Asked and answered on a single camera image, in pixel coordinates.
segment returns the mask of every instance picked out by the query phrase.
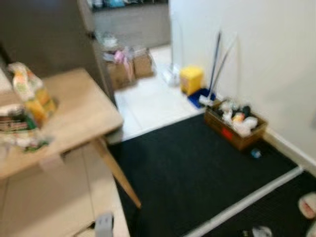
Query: brown box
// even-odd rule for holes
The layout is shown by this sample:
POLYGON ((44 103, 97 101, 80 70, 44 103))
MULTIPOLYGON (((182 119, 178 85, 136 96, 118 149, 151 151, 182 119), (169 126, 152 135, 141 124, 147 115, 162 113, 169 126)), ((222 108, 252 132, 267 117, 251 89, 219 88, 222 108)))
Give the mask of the brown box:
POLYGON ((136 78, 152 77, 154 75, 152 69, 152 60, 148 54, 135 56, 133 59, 134 71, 136 78))
POLYGON ((221 103, 222 102, 219 102, 212 107, 208 107, 205 111, 204 120, 207 125, 209 125, 213 130, 223 136, 239 151, 255 143, 263 136, 268 123, 256 114, 252 113, 251 116, 254 116, 258 119, 258 125, 251 132, 251 135, 247 137, 241 137, 235 130, 233 130, 232 127, 224 123, 222 119, 214 112, 221 103))
MULTIPOLYGON (((129 66, 133 70, 133 62, 129 62, 129 66)), ((132 78, 129 79, 124 64, 107 62, 107 67, 114 90, 135 84, 136 79, 134 73, 132 75, 132 78)))

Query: black mat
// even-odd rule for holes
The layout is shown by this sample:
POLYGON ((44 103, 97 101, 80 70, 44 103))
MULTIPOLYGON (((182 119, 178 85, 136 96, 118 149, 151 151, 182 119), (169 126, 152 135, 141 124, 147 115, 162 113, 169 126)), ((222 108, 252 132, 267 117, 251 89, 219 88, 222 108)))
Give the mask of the black mat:
POLYGON ((238 152, 203 115, 110 147, 142 201, 118 185, 132 237, 181 236, 296 165, 269 144, 263 156, 238 152))
POLYGON ((232 217, 205 237, 239 237, 241 230, 268 226, 276 237, 306 236, 312 221, 299 211, 301 196, 316 191, 316 179, 303 173, 232 217))

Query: wooden table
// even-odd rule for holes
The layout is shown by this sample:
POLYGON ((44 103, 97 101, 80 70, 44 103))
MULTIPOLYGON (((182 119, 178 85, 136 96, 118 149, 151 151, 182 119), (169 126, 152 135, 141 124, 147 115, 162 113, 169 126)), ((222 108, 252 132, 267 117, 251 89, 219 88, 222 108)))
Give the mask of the wooden table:
MULTIPOLYGON (((101 138, 123 124, 115 106, 84 69, 50 77, 44 83, 52 97, 59 102, 56 113, 41 129, 44 135, 51 136, 53 140, 49 146, 34 153, 23 153, 18 148, 11 148, 5 160, 0 162, 0 178, 91 142, 114 177, 140 208, 140 200, 101 138)), ((0 95, 0 101, 6 104, 17 101, 12 93, 2 97, 0 95)))

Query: yellow container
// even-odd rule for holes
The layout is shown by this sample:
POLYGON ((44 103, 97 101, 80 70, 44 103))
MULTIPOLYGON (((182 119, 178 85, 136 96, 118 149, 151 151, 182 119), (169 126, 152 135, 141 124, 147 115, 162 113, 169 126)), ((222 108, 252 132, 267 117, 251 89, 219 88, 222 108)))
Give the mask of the yellow container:
POLYGON ((181 90, 188 96, 201 88, 202 80, 203 70, 199 67, 189 66, 180 72, 181 90))

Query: table top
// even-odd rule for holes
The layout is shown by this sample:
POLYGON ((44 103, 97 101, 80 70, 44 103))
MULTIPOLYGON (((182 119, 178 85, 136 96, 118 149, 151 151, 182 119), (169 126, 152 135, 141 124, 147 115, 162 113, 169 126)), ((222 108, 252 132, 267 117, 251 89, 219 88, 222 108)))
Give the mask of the table top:
MULTIPOLYGON (((7 157, 0 161, 0 178, 107 134, 123 124, 115 106, 85 69, 49 77, 44 83, 50 95, 59 102, 56 113, 41 129, 43 135, 53 140, 34 153, 23 153, 12 147, 7 157)), ((5 97, 6 104, 8 98, 16 103, 14 96, 6 94, 5 97)))

